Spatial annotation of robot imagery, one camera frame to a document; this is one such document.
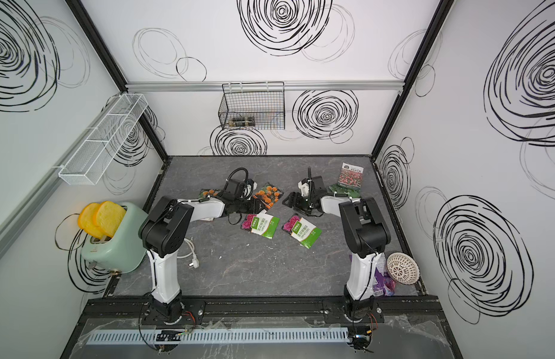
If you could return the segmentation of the impatiens seed packet green white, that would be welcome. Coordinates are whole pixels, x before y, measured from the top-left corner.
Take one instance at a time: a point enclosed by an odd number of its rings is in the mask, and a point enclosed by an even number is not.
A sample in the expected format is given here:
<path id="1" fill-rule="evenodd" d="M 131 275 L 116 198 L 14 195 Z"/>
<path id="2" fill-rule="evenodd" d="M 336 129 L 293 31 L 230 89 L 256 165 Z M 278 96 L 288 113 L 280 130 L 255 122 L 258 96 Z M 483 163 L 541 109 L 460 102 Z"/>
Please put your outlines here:
<path id="1" fill-rule="evenodd" d="M 241 229 L 250 233 L 272 239 L 279 226 L 280 218 L 269 215 L 265 210 L 258 214 L 248 214 L 241 224 Z"/>

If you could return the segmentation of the marigold seed packet orange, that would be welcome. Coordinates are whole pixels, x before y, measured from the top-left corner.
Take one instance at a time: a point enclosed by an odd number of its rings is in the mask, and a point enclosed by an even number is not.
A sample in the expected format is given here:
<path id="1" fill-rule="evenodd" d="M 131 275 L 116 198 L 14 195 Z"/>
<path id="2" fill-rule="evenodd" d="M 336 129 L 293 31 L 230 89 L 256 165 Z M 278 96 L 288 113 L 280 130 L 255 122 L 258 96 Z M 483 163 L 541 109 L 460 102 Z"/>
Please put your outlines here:
<path id="1" fill-rule="evenodd" d="M 283 190 L 270 182 L 259 187 L 253 194 L 254 199 L 261 201 L 264 209 L 271 209 L 283 197 Z"/>

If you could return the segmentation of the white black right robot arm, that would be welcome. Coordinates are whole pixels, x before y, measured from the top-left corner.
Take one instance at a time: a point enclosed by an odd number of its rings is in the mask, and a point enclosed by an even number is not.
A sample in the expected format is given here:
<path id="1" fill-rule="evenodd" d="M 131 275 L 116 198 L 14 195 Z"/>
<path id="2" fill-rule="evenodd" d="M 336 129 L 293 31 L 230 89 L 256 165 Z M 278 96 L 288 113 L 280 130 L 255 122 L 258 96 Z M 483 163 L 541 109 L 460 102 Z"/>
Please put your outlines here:
<path id="1" fill-rule="evenodd" d="M 283 204 L 307 216 L 334 215 L 341 220 L 343 235 L 350 252 L 351 268 L 344 286 L 344 315 L 352 323 L 363 317 L 373 321 L 381 313 L 376 298 L 383 295 L 385 247 L 391 234 L 376 201 L 371 197 L 351 197 L 329 191 L 321 176 L 307 177 L 298 183 L 298 191 L 290 193 Z"/>

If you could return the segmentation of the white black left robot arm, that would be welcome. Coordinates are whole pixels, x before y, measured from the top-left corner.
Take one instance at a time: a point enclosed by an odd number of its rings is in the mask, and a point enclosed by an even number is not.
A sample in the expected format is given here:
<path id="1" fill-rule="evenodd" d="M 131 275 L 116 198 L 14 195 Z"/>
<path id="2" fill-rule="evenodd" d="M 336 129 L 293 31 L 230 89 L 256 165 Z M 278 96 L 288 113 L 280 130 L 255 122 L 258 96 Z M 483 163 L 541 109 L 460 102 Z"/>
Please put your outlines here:
<path id="1" fill-rule="evenodd" d="M 253 199 L 256 182 L 246 168 L 233 170 L 221 191 L 198 199 L 162 197 L 138 231 L 147 250 L 152 274 L 150 312 L 166 325 L 178 323 L 187 313 L 181 302 L 178 251 L 186 242 L 190 224 L 205 219 L 261 212 L 264 205 Z"/>

